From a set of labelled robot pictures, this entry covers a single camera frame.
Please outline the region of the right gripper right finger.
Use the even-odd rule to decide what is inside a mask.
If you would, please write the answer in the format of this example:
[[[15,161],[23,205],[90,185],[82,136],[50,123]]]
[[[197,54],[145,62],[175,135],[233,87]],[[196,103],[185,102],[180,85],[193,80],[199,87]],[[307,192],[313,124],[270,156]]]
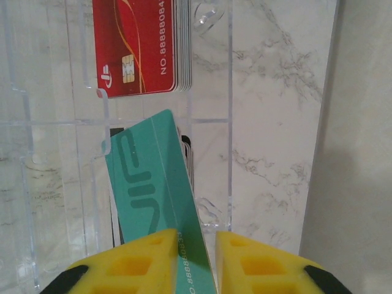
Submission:
[[[219,293],[350,293],[322,266],[233,232],[216,233]]]

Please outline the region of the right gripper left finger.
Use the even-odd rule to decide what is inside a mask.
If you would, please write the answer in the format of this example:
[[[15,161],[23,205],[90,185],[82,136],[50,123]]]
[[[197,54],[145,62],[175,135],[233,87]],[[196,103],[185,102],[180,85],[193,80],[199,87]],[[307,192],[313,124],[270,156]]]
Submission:
[[[165,229],[70,265],[42,293],[175,293],[178,233]]]

